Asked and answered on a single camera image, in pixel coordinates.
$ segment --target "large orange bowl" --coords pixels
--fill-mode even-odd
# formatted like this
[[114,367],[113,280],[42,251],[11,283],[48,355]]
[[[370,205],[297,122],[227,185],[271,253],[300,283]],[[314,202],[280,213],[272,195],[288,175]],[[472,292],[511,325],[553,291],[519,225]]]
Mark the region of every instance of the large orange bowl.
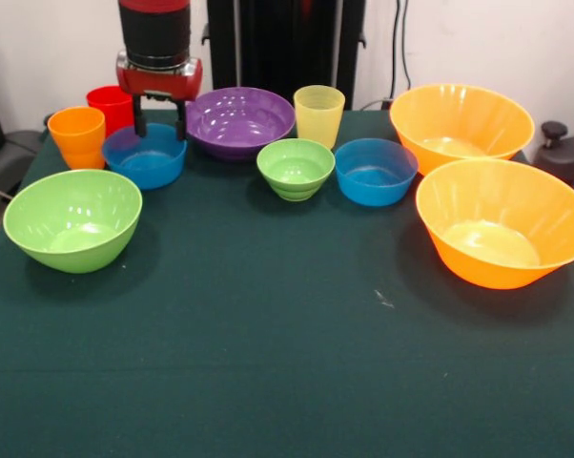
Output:
[[420,182],[416,203],[441,260],[479,286],[518,288],[574,261],[574,190],[531,166],[450,162]]
[[400,95],[391,122],[419,160],[420,173],[464,157],[509,159],[533,138],[535,124],[518,103],[460,84],[421,86]]

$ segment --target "white wall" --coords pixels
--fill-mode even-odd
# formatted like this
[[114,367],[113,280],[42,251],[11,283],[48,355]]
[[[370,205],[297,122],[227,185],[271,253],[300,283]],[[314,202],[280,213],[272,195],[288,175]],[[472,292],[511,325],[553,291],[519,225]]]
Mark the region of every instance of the white wall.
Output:
[[[367,0],[354,108],[389,95],[394,0]],[[538,126],[574,134],[574,0],[410,0],[406,57],[415,85],[459,82],[514,98]],[[398,94],[405,89],[399,63]]]
[[[367,2],[368,49],[359,48],[355,108],[387,96],[390,85],[396,2]],[[415,84],[485,86],[521,102],[538,125],[557,118],[574,133],[574,0],[410,3],[406,53]],[[193,0],[192,8],[192,54],[203,60],[208,91],[209,48],[199,41],[206,1]],[[7,130],[40,128],[44,115],[83,104],[89,89],[114,83],[122,47],[117,0],[0,0],[0,115]]]
[[[191,54],[211,83],[209,48],[200,46],[206,1],[192,2]],[[0,118],[4,129],[42,129],[45,115],[85,105],[86,93],[116,84],[124,47],[117,0],[0,0]]]

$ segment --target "black cylinder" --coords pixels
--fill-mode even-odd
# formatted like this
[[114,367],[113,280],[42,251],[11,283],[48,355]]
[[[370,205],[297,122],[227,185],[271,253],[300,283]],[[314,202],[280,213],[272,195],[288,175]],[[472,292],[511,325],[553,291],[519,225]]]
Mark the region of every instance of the black cylinder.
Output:
[[148,69],[167,69],[189,56],[190,6],[171,12],[148,13],[120,4],[122,31],[128,58]]

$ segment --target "cup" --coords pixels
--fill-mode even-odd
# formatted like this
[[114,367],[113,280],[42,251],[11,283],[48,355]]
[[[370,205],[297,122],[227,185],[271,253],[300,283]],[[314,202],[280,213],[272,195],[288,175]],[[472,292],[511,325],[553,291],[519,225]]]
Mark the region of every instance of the cup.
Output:
[[294,94],[297,137],[317,141],[332,149],[336,144],[344,94],[329,86],[306,86]]
[[96,108],[74,107],[54,114],[48,129],[72,169],[102,169],[105,115]]
[[86,95],[88,106],[105,114],[106,136],[134,124],[133,98],[119,86],[105,86]]

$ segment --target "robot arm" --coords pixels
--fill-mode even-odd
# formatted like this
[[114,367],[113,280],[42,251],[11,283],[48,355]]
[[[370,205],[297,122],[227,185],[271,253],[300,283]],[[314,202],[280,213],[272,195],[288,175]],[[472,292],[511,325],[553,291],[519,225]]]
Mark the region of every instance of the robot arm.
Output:
[[134,129],[147,133],[141,97],[171,101],[176,131],[187,134],[185,102],[202,83],[202,64],[190,57],[190,0],[118,0],[126,50],[117,56],[117,79],[133,96]]

